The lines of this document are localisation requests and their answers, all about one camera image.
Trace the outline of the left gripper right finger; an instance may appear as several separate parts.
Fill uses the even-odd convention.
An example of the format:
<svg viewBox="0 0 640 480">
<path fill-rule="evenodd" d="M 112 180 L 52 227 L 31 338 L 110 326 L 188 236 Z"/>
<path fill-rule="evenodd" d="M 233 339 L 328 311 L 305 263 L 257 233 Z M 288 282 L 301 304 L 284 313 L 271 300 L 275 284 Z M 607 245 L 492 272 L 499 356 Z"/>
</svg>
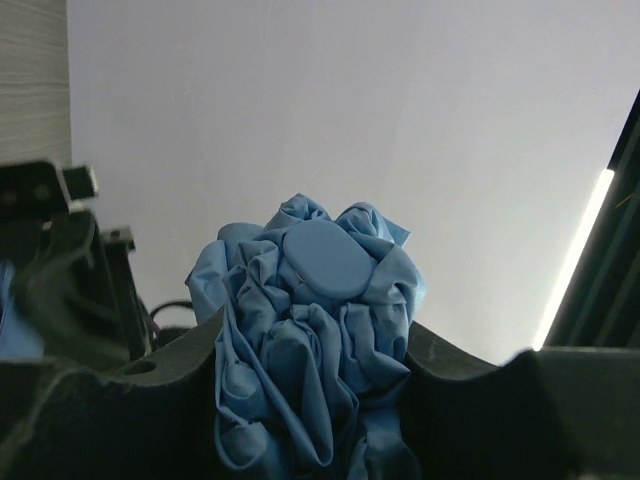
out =
<svg viewBox="0 0 640 480">
<path fill-rule="evenodd" d="M 525 350 L 487 363 L 410 328 L 402 433 L 425 479 L 636 479 L 639 353 Z"/>
</svg>

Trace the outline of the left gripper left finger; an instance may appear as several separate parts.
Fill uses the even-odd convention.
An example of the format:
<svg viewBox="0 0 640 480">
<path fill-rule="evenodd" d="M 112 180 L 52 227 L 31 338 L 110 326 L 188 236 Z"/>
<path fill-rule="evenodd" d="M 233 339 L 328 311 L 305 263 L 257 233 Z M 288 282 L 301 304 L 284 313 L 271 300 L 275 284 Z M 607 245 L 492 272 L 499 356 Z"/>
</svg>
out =
<svg viewBox="0 0 640 480">
<path fill-rule="evenodd" d="M 213 445 L 222 316 L 110 373 L 1 364 L 4 479 L 222 479 Z"/>
</svg>

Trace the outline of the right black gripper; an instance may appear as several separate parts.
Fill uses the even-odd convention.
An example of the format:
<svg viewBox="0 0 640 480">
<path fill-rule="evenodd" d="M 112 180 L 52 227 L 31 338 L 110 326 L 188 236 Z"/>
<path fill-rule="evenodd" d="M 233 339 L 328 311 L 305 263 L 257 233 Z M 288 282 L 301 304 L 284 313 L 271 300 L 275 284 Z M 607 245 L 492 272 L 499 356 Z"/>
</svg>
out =
<svg viewBox="0 0 640 480">
<path fill-rule="evenodd" d="M 94 171 L 40 159 L 1 168 L 1 355 L 128 363 L 150 352 L 127 227 L 103 231 L 85 201 Z"/>
</svg>

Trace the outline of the light blue folding umbrella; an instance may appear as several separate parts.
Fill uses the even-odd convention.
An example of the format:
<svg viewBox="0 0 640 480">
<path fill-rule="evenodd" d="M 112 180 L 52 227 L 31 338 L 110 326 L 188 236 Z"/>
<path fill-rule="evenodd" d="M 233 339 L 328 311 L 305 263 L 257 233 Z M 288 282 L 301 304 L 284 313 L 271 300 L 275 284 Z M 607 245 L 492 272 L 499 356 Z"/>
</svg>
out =
<svg viewBox="0 0 640 480">
<path fill-rule="evenodd" d="M 373 205 L 304 195 L 223 226 L 186 284 L 220 316 L 213 438 L 234 479 L 417 479 L 401 431 L 409 330 L 425 294 L 408 232 Z"/>
</svg>

